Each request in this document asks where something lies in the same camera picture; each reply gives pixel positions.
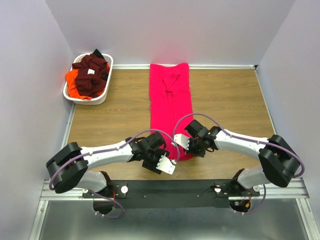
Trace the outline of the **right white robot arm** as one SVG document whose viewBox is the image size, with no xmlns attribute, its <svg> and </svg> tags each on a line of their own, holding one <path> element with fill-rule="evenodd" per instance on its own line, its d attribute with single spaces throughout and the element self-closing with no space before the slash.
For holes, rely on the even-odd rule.
<svg viewBox="0 0 320 240">
<path fill-rule="evenodd" d="M 297 154 L 279 135 L 270 138 L 251 137 L 234 133 L 219 126 L 208 129 L 197 120 L 192 120 L 185 131 L 186 153 L 203 158 L 206 152 L 226 150 L 253 158 L 259 162 L 254 168 L 240 169 L 223 188 L 233 196 L 242 196 L 255 186 L 274 184 L 285 188 L 297 171 L 304 167 Z"/>
</svg>

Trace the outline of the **pink t shirt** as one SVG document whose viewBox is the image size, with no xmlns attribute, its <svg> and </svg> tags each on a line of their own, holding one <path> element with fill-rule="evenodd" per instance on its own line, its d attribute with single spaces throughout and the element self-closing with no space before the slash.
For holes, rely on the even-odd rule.
<svg viewBox="0 0 320 240">
<path fill-rule="evenodd" d="M 150 127 L 166 132 L 170 136 L 189 136 L 185 127 L 194 119 L 189 81 L 188 63 L 162 66 L 152 63 L 149 69 Z"/>
</svg>

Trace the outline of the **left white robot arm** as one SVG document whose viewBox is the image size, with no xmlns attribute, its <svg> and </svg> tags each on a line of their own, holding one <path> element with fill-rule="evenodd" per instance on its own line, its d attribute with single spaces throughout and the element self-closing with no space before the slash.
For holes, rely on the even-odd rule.
<svg viewBox="0 0 320 240">
<path fill-rule="evenodd" d="M 165 139 L 159 132 L 98 147 L 80 147 L 71 142 L 46 163 L 49 188 L 57 194 L 82 188 L 94 191 L 101 198 L 107 197 L 111 180 L 106 173 L 93 172 L 92 169 L 114 163 L 141 161 L 147 170 L 171 175 L 175 166 L 167 157 L 169 152 L 165 147 Z"/>
</svg>

